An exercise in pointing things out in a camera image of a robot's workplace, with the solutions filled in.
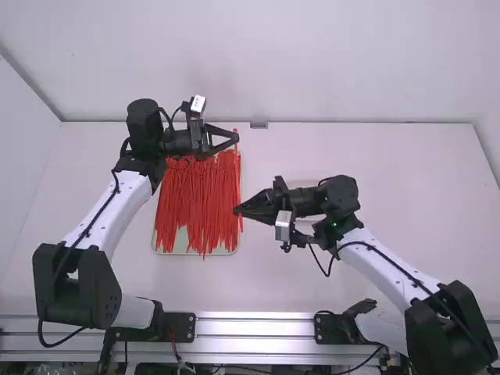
bundle of red zip ties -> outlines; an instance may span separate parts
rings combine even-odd
[[[233,252],[243,231],[243,219],[233,214],[241,203],[238,144],[203,162],[193,156],[166,162],[156,210],[156,249],[171,253],[177,230],[185,226],[186,252],[205,257],[222,245]]]

black cable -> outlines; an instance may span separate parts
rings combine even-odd
[[[381,256],[383,259],[385,259],[388,263],[390,263],[394,268],[396,268],[398,271],[400,271],[402,274],[404,274],[406,277],[408,277],[409,280],[411,280],[417,287],[425,291],[430,299],[432,299],[439,307],[445,311],[449,317],[460,327],[460,329],[463,331],[463,333],[471,340],[471,342],[474,344],[474,346],[479,350],[481,355],[484,356],[484,358],[488,361],[491,362],[490,355],[488,354],[488,351],[483,348],[479,342],[477,342],[476,338],[472,335],[472,333],[469,331],[469,329],[465,326],[465,324],[457,317],[457,315],[449,308],[443,301],[441,301],[434,293],[432,293],[429,288],[424,286],[422,284],[422,281],[418,280],[415,278],[411,273],[409,273],[407,270],[402,268],[400,265],[398,265],[394,260],[392,260],[390,257],[385,255],[383,252],[381,252],[378,248],[376,248],[373,245],[370,245],[364,241],[352,241],[343,244],[340,248],[337,249],[336,253],[338,253],[340,250],[345,248],[346,246],[350,245],[363,245],[365,246],[369,251],[376,252],[379,256]],[[487,365],[488,370],[491,368],[491,364]]]
[[[106,199],[106,202],[104,202],[104,204],[101,206],[101,208],[94,215],[91,222],[85,227],[83,232],[81,232],[80,236],[78,236],[77,240],[70,246],[70,248],[68,248],[68,251],[63,256],[63,258],[59,262],[59,265],[55,269],[54,276],[52,277],[52,281],[51,281],[51,287],[49,288],[49,290],[52,290],[54,288],[55,282],[59,279],[59,276],[60,276],[61,272],[63,271],[63,268],[66,265],[66,262],[70,258],[70,255],[73,253],[73,251],[77,248],[78,244],[80,244],[80,242],[85,237],[89,236],[90,229],[95,224],[97,219],[100,217],[102,212],[106,209],[106,207],[113,200],[113,198],[115,198],[115,195],[120,193],[120,182],[118,181],[118,177],[116,176],[116,172],[114,170],[111,170],[111,174],[112,174],[113,178],[115,179],[115,188],[113,189],[113,191],[112,191],[111,195],[108,197],[108,199]],[[49,295],[47,295],[47,297],[46,297],[45,306],[43,307],[44,310],[47,308],[48,297],[49,297]],[[43,334],[42,328],[43,328],[43,320],[39,319],[38,320],[38,329],[37,329],[38,340],[40,341],[41,346],[43,346],[44,348],[54,348],[56,346],[59,346],[59,345],[65,343],[66,341],[68,341],[69,339],[73,338],[77,334],[79,334],[82,330],[86,329],[86,327],[78,328],[72,334],[69,334],[68,336],[66,336],[65,338],[63,338],[59,341],[57,341],[55,343],[48,343],[44,339],[44,334]]]
[[[159,107],[158,110],[163,113],[163,115],[165,116],[166,118],[166,123],[169,124],[169,128],[173,130],[173,123],[172,123],[172,119],[170,119],[170,116],[166,113],[165,109],[162,108],[162,107]]]
[[[345,373],[351,373],[352,371],[356,371],[356,370],[359,370],[361,367],[365,366],[375,355],[377,355],[377,353],[384,347],[385,345],[381,345],[379,346],[375,352],[373,352],[372,354],[370,354],[370,356],[365,359],[364,361],[362,361],[359,365],[356,365],[354,367],[352,367],[351,369],[349,370],[346,370],[346,371],[341,371],[340,373],[332,373],[331,375],[344,375]]]
[[[44,334],[43,334],[43,330],[42,330],[42,324],[43,323],[44,323],[43,320],[41,320],[41,319],[38,320],[38,330],[37,331],[38,331],[38,340],[40,341],[41,346],[43,346],[44,348],[55,348],[56,346],[64,344],[69,339],[71,339],[71,338],[75,337],[76,335],[78,335],[82,330],[86,329],[86,327],[80,327],[77,330],[75,330],[73,333],[68,334],[65,338],[62,338],[61,340],[59,340],[57,342],[49,344],[44,339]]]
[[[217,371],[219,371],[220,369],[222,369],[224,367],[224,364],[221,364],[219,365],[218,367],[216,367],[216,369],[210,373],[208,373],[209,375],[215,375],[217,373]]]
[[[312,253],[312,256],[314,257],[314,260],[316,260],[316,264],[320,268],[321,272],[323,272],[323,275],[325,275],[325,277],[330,277],[330,275],[331,275],[331,266],[334,264],[335,255],[331,256],[330,263],[328,263],[328,273],[327,273],[325,271],[325,269],[323,268],[323,266],[321,266],[321,263],[318,260],[318,257],[316,256],[316,253],[314,252],[313,247],[311,246],[311,244],[308,243],[307,245],[309,246],[309,250],[311,250],[311,253]]]
[[[179,105],[179,107],[178,107],[175,111],[173,111],[173,115],[172,115],[172,125],[173,125],[173,120],[175,119],[175,115],[177,115],[177,112],[179,112],[179,111],[180,111],[180,107],[181,107],[181,106],[182,106],[182,105]]]

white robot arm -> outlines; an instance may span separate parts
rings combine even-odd
[[[176,342],[193,341],[193,313],[164,312],[158,301],[123,293],[110,263],[130,221],[161,183],[166,157],[195,155],[204,160],[239,141],[238,134],[204,123],[204,108],[205,98],[199,95],[183,102],[177,111],[185,113],[187,129],[175,130],[155,101],[139,99],[128,106],[130,137],[123,143],[111,171],[113,179],[101,198],[61,242],[41,244],[34,252],[38,337],[43,346],[60,345],[84,328],[115,330],[113,335],[130,341],[172,341],[174,335]],[[160,113],[167,119],[166,129]],[[227,140],[215,145],[213,135]],[[82,328],[61,341],[47,343],[44,321]],[[104,346],[114,342],[109,337],[106,334]]]
[[[359,208],[352,177],[328,177],[318,186],[289,190],[277,176],[272,188],[234,213],[274,226],[285,252],[296,245],[309,246],[314,254],[312,244],[329,251],[332,262],[338,259],[358,270],[404,316],[404,325],[383,319],[374,300],[359,302],[342,314],[318,312],[319,345],[332,343],[326,339],[331,332],[352,343],[375,341],[407,355],[417,372],[426,375],[473,374],[493,363],[498,353],[472,291],[457,280],[445,285],[399,258],[356,218]],[[319,214],[325,217],[312,225],[314,235],[295,229],[297,217]],[[328,273],[322,268],[327,277],[330,268],[331,262]]]

white wall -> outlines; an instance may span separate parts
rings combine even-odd
[[[60,122],[0,56],[0,280]]]
[[[67,120],[194,92],[208,117],[474,122],[500,177],[500,2],[0,5],[0,44]]]

white table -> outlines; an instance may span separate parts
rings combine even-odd
[[[241,136],[242,196],[280,174],[294,186],[336,174],[359,185],[358,218],[390,249],[475,293],[484,315],[500,312],[500,193],[470,124],[271,123]],[[0,285],[0,314],[33,315],[31,256],[84,217],[110,180],[127,136],[124,123],[67,123],[56,142],[16,251]],[[158,193],[136,215],[112,265],[122,289],[195,312],[341,312],[364,298],[388,300],[336,262],[328,280],[307,249],[284,254],[273,228],[245,220],[234,255],[156,255],[151,236]],[[327,253],[316,250],[323,264]]]

